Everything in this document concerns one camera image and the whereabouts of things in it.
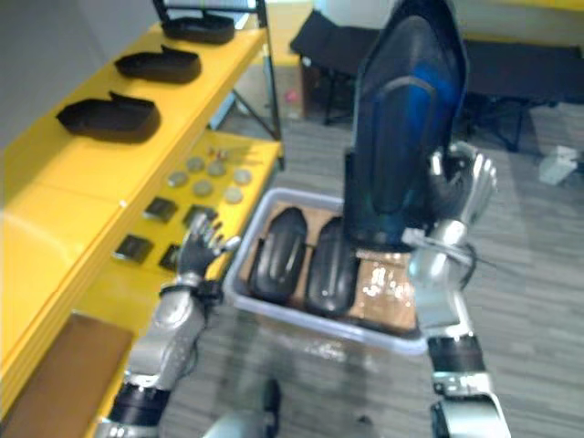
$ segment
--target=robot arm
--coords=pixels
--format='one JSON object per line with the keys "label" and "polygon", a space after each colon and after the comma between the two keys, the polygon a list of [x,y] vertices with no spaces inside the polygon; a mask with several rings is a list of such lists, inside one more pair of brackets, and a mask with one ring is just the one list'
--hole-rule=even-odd
{"label": "robot arm", "polygon": [[[429,236],[406,232],[414,250],[409,276],[415,288],[420,328],[427,338],[433,364],[433,388],[443,400],[432,407],[437,437],[510,437],[505,416],[483,361],[461,290],[470,263],[464,251],[466,236],[495,189],[495,167],[467,143],[456,143],[450,153],[466,164],[464,190],[456,192],[450,212]],[[431,177],[442,172],[442,157],[432,157]]]}
{"label": "robot arm", "polygon": [[162,287],[161,301],[146,333],[130,352],[124,382],[107,419],[96,431],[99,438],[158,436],[158,423],[177,381],[188,370],[194,346],[206,325],[206,310],[217,298],[205,282],[208,266],[239,245],[239,237],[223,243],[215,236],[220,224],[197,214],[182,242],[174,282]]}

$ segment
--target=cable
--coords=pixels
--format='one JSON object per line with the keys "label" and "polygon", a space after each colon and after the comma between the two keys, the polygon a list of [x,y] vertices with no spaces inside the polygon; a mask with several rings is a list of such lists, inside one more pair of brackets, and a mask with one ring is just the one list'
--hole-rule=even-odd
{"label": "cable", "polygon": [[464,288],[470,283],[472,276],[475,274],[476,262],[478,260],[474,245],[466,244],[464,247],[468,250],[471,256],[471,265],[468,268],[468,271],[466,271],[466,274],[464,274],[463,278],[460,280],[460,290],[464,290]]}

